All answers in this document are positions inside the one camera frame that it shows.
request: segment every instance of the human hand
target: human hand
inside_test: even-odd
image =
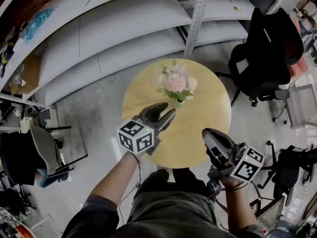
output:
[[[233,177],[223,178],[220,181],[221,181],[222,185],[228,189],[239,188],[240,185],[243,186],[240,180],[233,178]]]

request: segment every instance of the round wooden table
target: round wooden table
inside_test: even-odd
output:
[[[208,158],[202,130],[209,127],[228,133],[231,104],[222,82],[208,68],[186,59],[167,59],[148,66],[132,80],[122,104],[123,119],[159,102],[168,102],[167,111],[174,108],[172,100],[157,92],[156,83],[162,66],[172,66],[173,60],[188,68],[188,75],[197,79],[198,86],[194,98],[176,109],[174,121],[159,135],[158,148],[146,157],[158,166],[177,169],[198,165]]]

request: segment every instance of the cardboard box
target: cardboard box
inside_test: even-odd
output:
[[[41,69],[41,61],[33,54],[29,54],[23,61],[21,73],[22,86],[12,85],[11,94],[32,92],[39,85],[39,74]]]

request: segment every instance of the concrete floor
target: concrete floor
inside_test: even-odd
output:
[[[231,51],[240,43],[241,41],[232,41],[198,47],[189,59],[205,65],[213,72],[228,72],[227,62]],[[44,217],[47,214],[52,217],[36,232],[37,236],[58,237],[61,235],[71,218],[81,209],[94,186],[117,163],[111,139],[116,137],[116,128],[122,122],[121,105],[131,80],[140,70],[154,61],[181,57],[182,53],[175,53],[119,71],[78,90],[56,103],[59,125],[72,126],[71,130],[61,132],[65,140],[62,154],[66,162],[84,156],[86,153],[89,154],[89,157],[75,165],[75,170],[70,173],[68,181],[56,182],[47,188],[39,188],[37,185],[25,186],[26,190],[32,194],[32,201],[38,207],[38,210],[34,211],[36,218]],[[230,98],[232,98],[235,91],[232,81],[229,79],[221,80]],[[295,131],[282,122],[273,123],[268,102],[259,103],[256,108],[252,108],[248,97],[244,94],[239,96],[232,108],[232,123],[229,135],[236,142],[246,142],[266,153],[267,164],[271,161],[271,153],[270,148],[266,147],[265,143],[270,139],[274,139],[277,150],[286,148],[290,144],[304,148],[307,146],[304,130]],[[207,177],[209,168],[210,161],[208,160],[198,166],[191,167],[191,170],[199,179],[207,182],[209,180]],[[142,180],[154,170],[154,164],[143,161],[141,167]],[[260,172],[256,182],[263,182],[265,178],[266,172]],[[130,192],[137,181],[138,171],[135,172],[126,194]],[[307,188],[311,196],[317,190],[316,184],[317,179],[315,179],[314,184]],[[272,189],[273,184],[270,182],[261,193],[265,197],[272,198]],[[251,186],[247,187],[247,190],[251,202],[256,198],[255,190]],[[300,195],[304,194],[302,190],[302,187],[297,189],[296,195],[299,196],[296,199],[301,198]],[[135,191],[121,204],[120,208],[124,222],[128,219],[134,193]],[[219,195],[219,200],[220,202],[225,201],[224,194]],[[217,206],[216,214],[222,224],[226,226],[226,214]],[[119,226],[122,223],[123,220],[120,217]]]

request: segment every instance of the shirt sleeve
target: shirt sleeve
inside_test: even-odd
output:
[[[257,225],[248,226],[234,235],[237,238],[265,238],[263,231]]]
[[[101,196],[90,195],[67,225],[62,238],[107,238],[116,230],[118,223],[116,204]]]

